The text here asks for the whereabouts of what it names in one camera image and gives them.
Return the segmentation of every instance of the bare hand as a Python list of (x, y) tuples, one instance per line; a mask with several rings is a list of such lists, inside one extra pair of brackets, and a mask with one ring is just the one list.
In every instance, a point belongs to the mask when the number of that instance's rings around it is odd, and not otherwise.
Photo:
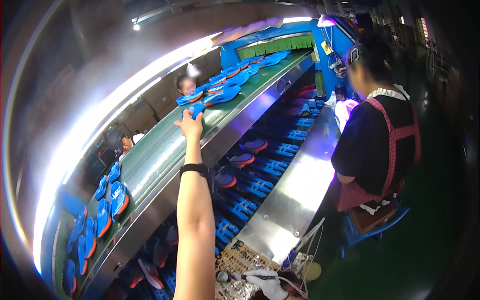
[(185, 109), (183, 111), (183, 120), (177, 120), (174, 124), (181, 128), (181, 133), (183, 133), (187, 141), (199, 142), (203, 130), (202, 118), (204, 114), (202, 112), (199, 113), (195, 120), (192, 119), (192, 114), (192, 111)]

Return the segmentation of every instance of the pink apron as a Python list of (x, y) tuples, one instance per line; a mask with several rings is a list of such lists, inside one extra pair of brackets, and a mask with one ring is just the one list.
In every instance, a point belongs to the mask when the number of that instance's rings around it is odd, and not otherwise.
[(393, 175), (395, 172), (396, 142), (398, 140), (414, 135), (415, 136), (415, 161), (417, 162), (420, 159), (420, 134), (419, 134), (419, 128), (417, 124), (417, 116), (415, 115), (415, 112), (413, 112), (413, 125), (394, 128), (392, 126), (392, 123), (390, 122), (390, 118), (388, 117), (384, 107), (380, 104), (380, 102), (378, 102), (375, 98), (370, 98), (370, 99), (367, 99), (366, 101), (384, 115), (385, 121), (387, 123), (388, 132), (389, 132), (387, 178), (385, 180), (384, 187), (382, 188), (382, 194), (380, 196), (367, 193), (355, 182), (355, 180), (353, 180), (351, 183), (348, 183), (348, 184), (342, 183), (340, 197), (337, 198), (337, 203), (336, 203), (336, 208), (337, 208), (337, 211), (339, 212), (347, 209), (351, 209), (352, 207), (358, 206), (360, 204), (366, 203), (371, 200), (380, 202), (385, 196), (399, 190), (399, 188), (403, 184), (403, 179), (400, 181), (400, 183), (396, 187), (394, 187), (391, 190), (388, 190), (388, 187), (392, 183)]

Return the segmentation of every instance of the blue plastic chair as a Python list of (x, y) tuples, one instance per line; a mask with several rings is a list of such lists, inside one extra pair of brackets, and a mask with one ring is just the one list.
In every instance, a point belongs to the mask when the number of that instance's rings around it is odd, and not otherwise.
[(398, 199), (395, 199), (395, 201), (396, 201), (396, 212), (393, 215), (395, 219), (391, 220), (390, 222), (384, 222), (383, 224), (376, 226), (375, 228), (373, 228), (372, 230), (364, 234), (360, 234), (357, 231), (349, 215), (345, 216), (342, 224), (344, 228), (344, 232), (340, 241), (340, 251), (341, 251), (342, 258), (345, 257), (345, 248), (351, 247), (356, 243), (360, 242), (361, 240), (364, 240), (369, 237), (374, 237), (377, 240), (381, 240), (382, 232), (389, 229), (391, 226), (395, 225), (410, 210), (409, 207), (401, 207), (400, 203), (398, 202)]

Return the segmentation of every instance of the elbow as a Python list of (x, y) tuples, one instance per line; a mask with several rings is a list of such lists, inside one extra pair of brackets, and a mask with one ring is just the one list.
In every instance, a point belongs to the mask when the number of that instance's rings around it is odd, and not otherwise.
[(348, 183), (351, 183), (355, 177), (352, 177), (352, 176), (343, 176), (342, 174), (338, 173), (337, 172), (337, 177), (338, 177), (338, 181), (340, 181), (341, 183), (343, 184), (348, 184)]

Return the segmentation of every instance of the black watch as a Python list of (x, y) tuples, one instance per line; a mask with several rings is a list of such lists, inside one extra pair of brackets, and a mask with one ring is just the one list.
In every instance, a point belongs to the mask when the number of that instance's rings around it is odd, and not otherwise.
[(180, 168), (180, 177), (186, 171), (197, 171), (202, 177), (208, 178), (208, 167), (204, 164), (186, 164)]

